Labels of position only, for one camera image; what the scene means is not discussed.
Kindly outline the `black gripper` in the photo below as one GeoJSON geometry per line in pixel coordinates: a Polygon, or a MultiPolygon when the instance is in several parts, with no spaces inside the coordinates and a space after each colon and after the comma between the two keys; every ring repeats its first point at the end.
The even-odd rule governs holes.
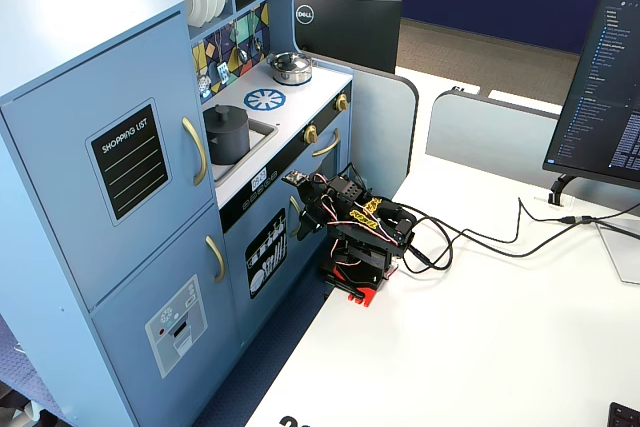
{"type": "Polygon", "coordinates": [[[335,205],[339,175],[326,177],[323,174],[303,174],[298,183],[298,194],[304,204],[299,215],[299,229],[296,234],[302,241],[312,231],[317,233],[328,223],[339,220],[335,205]]]}

